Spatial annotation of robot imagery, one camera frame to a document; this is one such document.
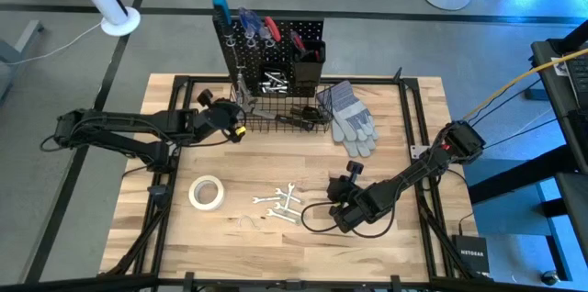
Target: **blue screwdriver handle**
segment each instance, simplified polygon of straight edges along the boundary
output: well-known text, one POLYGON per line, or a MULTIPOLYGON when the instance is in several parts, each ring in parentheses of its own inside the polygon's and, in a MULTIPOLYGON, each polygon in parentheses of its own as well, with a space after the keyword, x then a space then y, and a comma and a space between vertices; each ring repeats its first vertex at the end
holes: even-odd
POLYGON ((212 8, 214 9, 214 16, 220 23, 222 34, 224 36, 232 36, 234 31, 231 26, 231 14, 229 13, 227 0, 212 0, 212 8))

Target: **black metal table frame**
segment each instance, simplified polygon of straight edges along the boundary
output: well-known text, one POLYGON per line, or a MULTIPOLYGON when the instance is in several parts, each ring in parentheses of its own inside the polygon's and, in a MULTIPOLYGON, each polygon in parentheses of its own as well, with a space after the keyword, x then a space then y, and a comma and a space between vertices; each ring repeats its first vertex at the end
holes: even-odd
MULTIPOLYGON (((408 103, 407 89, 413 92, 414 106, 419 124, 420 137, 422 145, 429 145, 428 132, 424 118, 423 102, 421 98, 418 79, 416 78, 341 78, 341 77, 323 77, 323 84, 336 84, 343 80, 349 80, 352 84, 389 84, 399 86, 402 118, 404 120, 404 130, 407 138, 407 150, 415 144, 415 137, 413 134, 413 125, 411 122, 411 113, 408 103)), ((175 109, 179 94, 182 89, 185 89, 184 98, 182 100, 182 108, 189 108, 192 98, 192 92, 197 83, 229 83, 228 76, 176 76, 173 82, 172 94, 168 109, 175 109)), ((179 165, 180 149, 175 151, 170 157, 173 171, 167 177, 167 186, 173 196, 175 179, 177 176, 177 167, 179 165)), ((153 174, 152 185, 160 185, 164 180, 164 174, 153 174)), ((423 208, 429 210, 424 197, 424 190, 421 187, 415 187, 415 196, 417 207, 420 208, 419 214, 420 228, 423 235, 424 257, 426 261, 427 274, 429 282, 420 283, 401 283, 397 275, 391 275, 388 282, 368 282, 368 281, 305 281, 299 279, 286 280, 237 280, 237 279, 195 279, 192 272, 187 272, 184 278, 159 278, 159 271, 161 268, 161 261, 164 253, 164 241, 167 231, 167 223, 169 220, 170 211, 162 218, 153 249, 153 260, 150 273, 143 274, 142 268, 147 252, 146 245, 141 249, 135 265, 132 269, 131 275, 99 275, 91 278, 80 278, 61 280, 53 282, 33 282, 22 285, 0 286, 0 292, 16 292, 16 291, 127 291, 132 289, 140 289, 151 287, 153 291, 157 291, 159 286, 183 286, 183 291, 191 292, 196 286, 215 286, 215 287, 276 287, 286 290, 302 290, 306 288, 385 288, 389 291, 401 291, 402 289, 415 290, 436 290, 436 291, 551 291, 555 290, 547 287, 535 286, 519 286, 505 283, 494 283, 491 280, 479 279, 460 279, 454 277, 454 262, 451 260, 449 251, 441 248, 443 264, 447 277, 437 276, 435 268, 435 257, 433 253, 433 245, 431 243, 431 235, 428 224, 422 213, 423 208)), ((445 220, 443 217, 443 209, 441 207, 441 198, 438 189, 431 188, 431 198, 433 202, 433 210, 435 212, 436 227, 446 233, 445 220)), ((149 223, 149 218, 153 216, 155 205, 151 197, 148 198, 145 215, 143 217, 142 228, 145 229, 149 223)))

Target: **work glove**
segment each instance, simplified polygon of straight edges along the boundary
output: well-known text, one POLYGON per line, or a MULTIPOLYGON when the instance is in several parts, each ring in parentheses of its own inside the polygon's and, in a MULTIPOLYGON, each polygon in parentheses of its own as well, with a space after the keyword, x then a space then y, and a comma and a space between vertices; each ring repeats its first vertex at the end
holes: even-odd
POLYGON ((317 94, 324 107, 333 108, 333 140, 342 142, 351 157, 367 157, 376 149, 378 139, 374 118, 366 106, 353 94, 349 81, 332 86, 329 91, 317 94))

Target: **yellow cable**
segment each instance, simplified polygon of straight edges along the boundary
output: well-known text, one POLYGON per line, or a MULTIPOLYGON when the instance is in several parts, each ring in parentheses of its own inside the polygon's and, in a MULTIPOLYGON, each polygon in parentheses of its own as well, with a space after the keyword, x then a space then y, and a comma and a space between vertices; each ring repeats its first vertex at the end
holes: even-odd
POLYGON ((491 100, 493 100, 495 97, 499 96, 504 90, 506 90, 507 88, 509 88, 510 86, 512 86, 513 84, 516 84, 517 82, 521 81, 522 79, 526 78, 528 75, 540 72, 548 67, 551 67, 555 64, 558 64, 560 62, 566 62, 570 59, 574 59, 578 56, 581 56, 583 54, 588 53, 588 49, 584 49, 582 51, 577 51, 575 53, 572 54, 568 54, 567 56, 563 56, 557 60, 554 60, 553 62, 547 62, 544 63, 538 67, 533 68, 532 70, 523 73, 521 75, 519 75, 518 77, 516 77, 513 81, 509 82, 508 84, 506 84, 505 86, 503 86, 502 88, 500 88, 500 90, 496 91, 495 93, 493 93, 491 96, 488 97, 488 99, 484 100, 481 104, 479 104, 476 108, 474 108, 471 112, 469 112, 468 114, 466 114, 465 117, 463 117, 462 119, 466 119, 471 117, 473 114, 475 114, 476 112, 478 112, 479 110, 481 110, 482 107, 486 106, 486 104, 490 103, 491 100))

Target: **concrete floor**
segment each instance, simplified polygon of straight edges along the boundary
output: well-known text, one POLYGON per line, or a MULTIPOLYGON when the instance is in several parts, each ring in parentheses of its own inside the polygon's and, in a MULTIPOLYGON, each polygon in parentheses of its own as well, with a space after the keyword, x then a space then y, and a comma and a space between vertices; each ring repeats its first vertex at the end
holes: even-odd
MULTIPOLYGON (((122 0, 130 5, 133 0, 122 0)), ((233 6, 442 16, 588 17, 587 0, 472 0, 448 13, 425 0, 229 0, 233 6)), ((89 0, 0 0, 3 4, 90 6, 89 0)), ((210 8, 210 0, 144 0, 146 7, 210 8)), ((15 12, 1 8, 0 37, 14 43, 30 19, 47 31, 30 56, 62 46, 100 20, 98 14, 15 12)), ((423 22, 328 18, 324 73, 443 77, 452 118, 461 118, 518 74, 528 70, 530 44, 561 37, 574 25, 423 22)), ((26 266, 71 153, 41 153, 55 118, 90 107, 117 39, 95 30, 67 51, 23 65, 0 107, 0 285, 16 282, 26 266)), ((105 110, 137 112, 150 73, 226 73, 209 16, 143 16, 130 36, 105 110)), ((516 89, 536 78, 524 80, 516 89)), ((513 100, 478 130, 488 142, 508 137, 529 122, 552 118, 548 103, 513 100)), ((556 124, 484 153, 485 159, 524 160, 563 143, 556 124)), ((51 252, 44 280, 92 276, 100 263, 126 159, 91 149, 51 252)))

